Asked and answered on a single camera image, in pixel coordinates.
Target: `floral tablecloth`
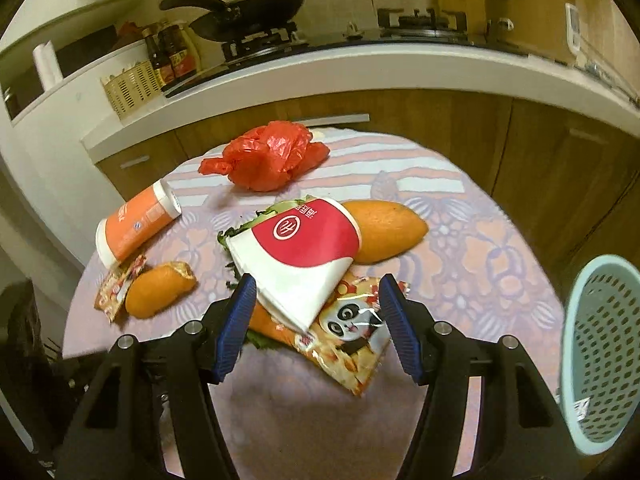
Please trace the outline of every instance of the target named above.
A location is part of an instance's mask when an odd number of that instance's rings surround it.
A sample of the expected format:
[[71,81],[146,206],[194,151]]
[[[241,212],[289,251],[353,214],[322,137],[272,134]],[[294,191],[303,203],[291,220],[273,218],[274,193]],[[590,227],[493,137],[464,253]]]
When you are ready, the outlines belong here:
[[[63,354],[110,348],[123,333],[140,340],[167,335],[199,319],[209,303],[229,295],[228,257],[220,230],[252,218],[278,200],[373,198],[403,203],[430,232],[399,258],[355,267],[363,276],[392,272],[424,303],[465,335],[495,341],[517,336],[554,392],[558,386],[562,307],[531,250],[500,208],[469,177],[438,153],[383,134],[317,128],[330,158],[274,194],[235,189],[224,176],[197,173],[203,157],[181,164],[166,179],[183,215],[160,233],[148,260],[187,261],[199,286],[149,320],[108,325],[94,310],[106,270],[94,254],[71,304]],[[208,155],[219,154],[218,147]],[[212,388],[213,403],[236,469],[243,480],[393,479],[420,414],[426,388],[415,386],[392,345],[361,398],[292,351],[245,346],[233,373]],[[479,380],[472,380],[456,471],[468,469],[478,424]],[[164,434],[169,471],[181,473],[170,431]]]

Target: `sauce bottle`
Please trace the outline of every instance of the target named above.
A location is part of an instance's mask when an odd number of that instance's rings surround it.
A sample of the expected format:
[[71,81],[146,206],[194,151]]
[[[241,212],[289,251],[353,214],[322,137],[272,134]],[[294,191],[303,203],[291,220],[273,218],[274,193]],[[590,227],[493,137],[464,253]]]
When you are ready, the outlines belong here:
[[173,86],[175,81],[174,69],[171,66],[171,60],[158,48],[156,41],[151,33],[150,28],[146,28],[142,31],[142,37],[145,38],[146,52],[149,56],[149,61],[156,74],[156,79],[162,90],[168,89]]
[[169,55],[175,78],[184,81],[196,73],[196,62],[190,54],[178,25],[169,25],[158,32],[160,47]]

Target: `panda cartoon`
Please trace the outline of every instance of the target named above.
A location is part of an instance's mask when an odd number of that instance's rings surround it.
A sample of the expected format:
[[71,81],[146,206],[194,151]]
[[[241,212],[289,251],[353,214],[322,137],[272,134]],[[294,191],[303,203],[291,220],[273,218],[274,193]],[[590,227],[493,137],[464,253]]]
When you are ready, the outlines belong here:
[[319,324],[328,334],[343,341],[337,349],[352,355],[366,345],[376,352],[378,339],[388,340],[388,329],[380,313],[366,297],[341,297],[320,313]]

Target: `pot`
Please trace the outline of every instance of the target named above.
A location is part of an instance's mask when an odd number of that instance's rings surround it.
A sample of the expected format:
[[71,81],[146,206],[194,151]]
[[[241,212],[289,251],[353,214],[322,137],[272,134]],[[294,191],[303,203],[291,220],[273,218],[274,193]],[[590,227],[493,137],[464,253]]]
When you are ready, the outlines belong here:
[[484,0],[487,40],[572,65],[580,51],[576,0]]
[[281,28],[293,18],[304,0],[162,0],[161,10],[199,7],[209,12],[190,27],[206,40],[233,41],[270,28]]

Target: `paper cup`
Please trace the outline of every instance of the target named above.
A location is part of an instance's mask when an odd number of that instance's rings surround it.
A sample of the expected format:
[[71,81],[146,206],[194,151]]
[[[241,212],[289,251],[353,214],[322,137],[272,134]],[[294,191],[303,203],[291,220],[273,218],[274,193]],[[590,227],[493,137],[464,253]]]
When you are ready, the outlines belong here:
[[240,273],[250,273],[258,301],[305,333],[360,249],[360,229],[339,203],[318,198],[229,238]]
[[181,214],[178,199],[161,178],[100,221],[95,231],[100,260],[107,269],[119,265]]

